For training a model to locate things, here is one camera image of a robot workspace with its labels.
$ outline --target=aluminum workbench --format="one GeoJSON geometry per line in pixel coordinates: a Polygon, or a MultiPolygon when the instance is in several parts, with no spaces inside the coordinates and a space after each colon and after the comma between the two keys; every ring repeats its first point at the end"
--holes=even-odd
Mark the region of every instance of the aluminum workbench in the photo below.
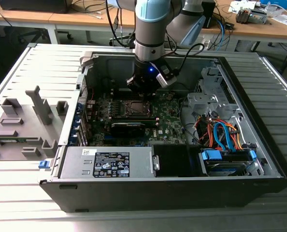
{"type": "MultiPolygon", "coordinates": [[[[0,104],[11,97],[20,104],[32,104],[25,90],[36,85],[50,105],[68,101],[81,73],[82,52],[106,49],[30,45],[1,83],[0,104]]],[[[287,83],[267,59],[255,53],[217,55],[227,59],[287,159],[287,127],[283,126],[287,124],[287,83]]],[[[65,213],[39,187],[43,174],[38,164],[37,160],[0,161],[0,231],[287,231],[287,189],[266,194],[244,208],[65,213]]]]}

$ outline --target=motherboard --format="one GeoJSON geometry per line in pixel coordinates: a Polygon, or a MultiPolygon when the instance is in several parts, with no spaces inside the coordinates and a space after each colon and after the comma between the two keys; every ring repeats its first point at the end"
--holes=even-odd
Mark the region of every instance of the motherboard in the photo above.
{"type": "Polygon", "coordinates": [[[95,98],[90,118],[90,146],[185,144],[178,100],[173,91],[157,92],[144,101],[129,91],[95,98]]]}

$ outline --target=office chair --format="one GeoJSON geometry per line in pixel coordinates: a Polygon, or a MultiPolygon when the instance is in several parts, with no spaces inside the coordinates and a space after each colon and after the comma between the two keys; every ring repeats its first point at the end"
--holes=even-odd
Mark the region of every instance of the office chair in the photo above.
{"type": "MultiPolygon", "coordinates": [[[[67,34],[67,38],[69,40],[73,39],[72,35],[68,31],[58,30],[57,32],[60,34],[67,34]]],[[[19,43],[23,44],[25,42],[24,37],[30,36],[30,35],[34,35],[34,38],[31,40],[31,43],[35,43],[40,37],[42,37],[43,40],[50,39],[48,31],[46,29],[35,28],[35,31],[31,31],[31,32],[19,35],[18,36],[19,43]]]]}

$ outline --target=power supply label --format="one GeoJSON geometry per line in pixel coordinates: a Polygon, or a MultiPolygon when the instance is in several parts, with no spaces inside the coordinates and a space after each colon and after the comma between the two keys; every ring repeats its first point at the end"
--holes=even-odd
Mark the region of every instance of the power supply label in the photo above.
{"type": "Polygon", "coordinates": [[[93,176],[129,177],[129,152],[97,152],[93,176]]]}

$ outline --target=blue cable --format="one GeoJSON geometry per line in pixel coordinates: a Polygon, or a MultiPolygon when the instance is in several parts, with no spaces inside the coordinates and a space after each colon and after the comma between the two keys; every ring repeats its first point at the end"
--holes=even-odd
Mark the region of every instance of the blue cable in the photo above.
{"type": "Polygon", "coordinates": [[[223,43],[223,39],[224,39],[224,34],[225,34],[225,32],[224,32],[224,28],[223,28],[223,25],[222,25],[222,23],[219,21],[219,20],[217,20],[217,22],[220,24],[220,26],[221,26],[221,29],[222,29],[222,38],[221,38],[221,42],[219,43],[219,46],[217,47],[217,51],[220,49],[220,47],[221,47],[221,45],[222,45],[222,43],[223,43]]]}
{"type": "Polygon", "coordinates": [[[236,151],[235,147],[233,146],[231,140],[230,140],[230,132],[229,129],[226,127],[226,125],[223,122],[218,122],[215,124],[215,127],[213,128],[213,135],[215,137],[215,141],[217,142],[217,144],[219,144],[221,146],[221,148],[223,149],[223,151],[226,151],[225,146],[219,141],[219,138],[217,137],[217,126],[221,125],[224,128],[225,131],[225,137],[226,137],[226,142],[227,142],[227,146],[229,147],[230,150],[232,151],[236,151]]]}

